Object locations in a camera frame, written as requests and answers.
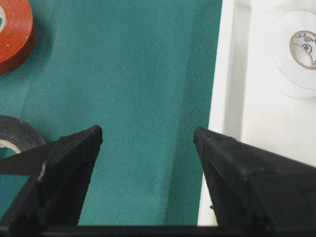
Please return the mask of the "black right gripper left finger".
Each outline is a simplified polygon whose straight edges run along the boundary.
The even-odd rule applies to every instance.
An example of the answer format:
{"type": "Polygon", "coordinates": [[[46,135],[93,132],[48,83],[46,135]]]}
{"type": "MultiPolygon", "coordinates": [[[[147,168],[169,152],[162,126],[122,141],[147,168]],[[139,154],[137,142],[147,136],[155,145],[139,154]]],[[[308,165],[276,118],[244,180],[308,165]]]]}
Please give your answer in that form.
{"type": "Polygon", "coordinates": [[[76,226],[102,144],[94,125],[0,161],[0,234],[36,237],[76,226]]]}

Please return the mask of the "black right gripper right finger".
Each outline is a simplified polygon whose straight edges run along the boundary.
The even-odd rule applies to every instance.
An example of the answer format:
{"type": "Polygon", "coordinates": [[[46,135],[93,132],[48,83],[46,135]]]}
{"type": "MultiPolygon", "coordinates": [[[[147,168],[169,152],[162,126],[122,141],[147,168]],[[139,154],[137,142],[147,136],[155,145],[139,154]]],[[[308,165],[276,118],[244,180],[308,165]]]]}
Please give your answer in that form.
{"type": "Polygon", "coordinates": [[[219,227],[315,236],[313,166],[203,127],[195,129],[194,144],[219,227]]]}

